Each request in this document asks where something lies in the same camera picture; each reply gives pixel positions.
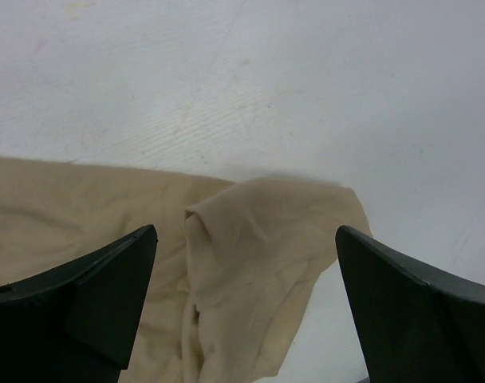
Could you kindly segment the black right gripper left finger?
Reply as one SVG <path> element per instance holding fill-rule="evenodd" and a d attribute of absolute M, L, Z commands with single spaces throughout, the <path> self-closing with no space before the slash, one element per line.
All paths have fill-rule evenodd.
<path fill-rule="evenodd" d="M 0 286 L 0 382 L 116 382 L 128 368 L 157 248 L 141 227 Z"/>

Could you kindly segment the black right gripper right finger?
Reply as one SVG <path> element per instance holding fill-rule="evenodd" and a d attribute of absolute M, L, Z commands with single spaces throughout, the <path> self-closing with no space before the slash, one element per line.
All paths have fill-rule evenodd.
<path fill-rule="evenodd" d="M 335 236 L 367 382 L 485 382 L 485 286 L 357 229 Z"/>

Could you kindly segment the beige t shirt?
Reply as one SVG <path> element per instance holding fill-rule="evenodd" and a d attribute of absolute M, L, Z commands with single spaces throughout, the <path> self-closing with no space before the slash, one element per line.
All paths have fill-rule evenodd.
<path fill-rule="evenodd" d="M 285 176 L 179 173 L 0 157 L 0 285 L 144 225 L 156 261 L 123 382 L 252 382 L 278 373 L 355 192 Z"/>

